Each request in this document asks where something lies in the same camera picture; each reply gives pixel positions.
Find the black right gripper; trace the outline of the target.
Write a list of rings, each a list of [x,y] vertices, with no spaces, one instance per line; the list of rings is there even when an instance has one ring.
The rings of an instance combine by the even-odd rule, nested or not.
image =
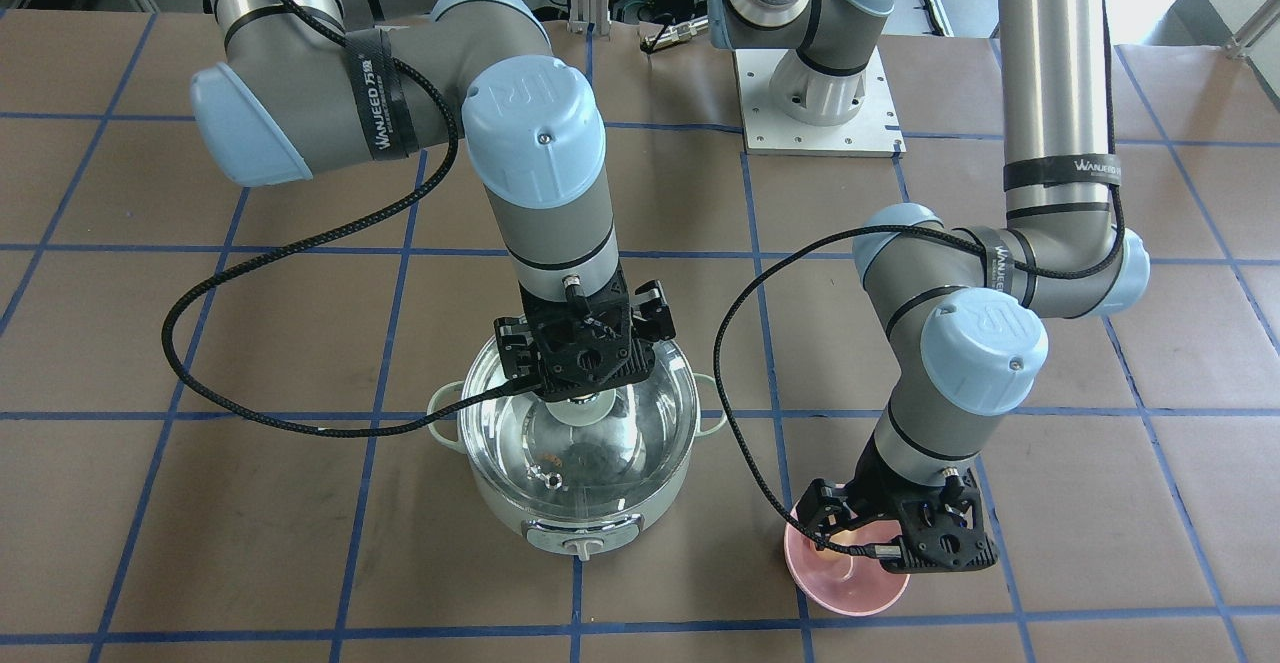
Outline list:
[[[531,390],[544,402],[646,381],[657,361],[654,344],[676,335],[660,283],[652,280],[630,294],[622,270],[594,294],[570,283],[559,300],[541,300],[529,291],[521,300],[524,316],[494,323],[509,380],[503,389]]]

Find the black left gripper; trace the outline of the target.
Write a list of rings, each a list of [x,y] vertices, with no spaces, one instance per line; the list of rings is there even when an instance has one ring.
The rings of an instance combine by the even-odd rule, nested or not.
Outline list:
[[[943,472],[943,486],[911,483],[887,468],[867,468],[845,485],[815,479],[800,498],[800,532],[818,550],[865,557],[897,575],[969,572],[998,562],[986,532],[980,491],[969,474]],[[893,521],[899,534],[870,543],[841,544],[838,532],[858,532]]]

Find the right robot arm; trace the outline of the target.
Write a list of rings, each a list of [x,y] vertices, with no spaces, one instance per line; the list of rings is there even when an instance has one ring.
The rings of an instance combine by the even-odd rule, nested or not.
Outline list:
[[[239,186],[307,180],[462,138],[518,279],[495,323],[507,375],[543,401],[650,376],[675,334],[655,283],[626,288],[605,129],[585,76],[521,0],[429,0],[407,28],[344,28],[342,0],[206,0],[225,61],[189,95]]]

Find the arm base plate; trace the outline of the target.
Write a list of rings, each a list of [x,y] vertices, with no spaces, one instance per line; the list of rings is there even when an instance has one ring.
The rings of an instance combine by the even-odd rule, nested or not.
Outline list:
[[[794,51],[733,52],[748,154],[890,157],[905,151],[881,52],[852,76],[812,70]]]

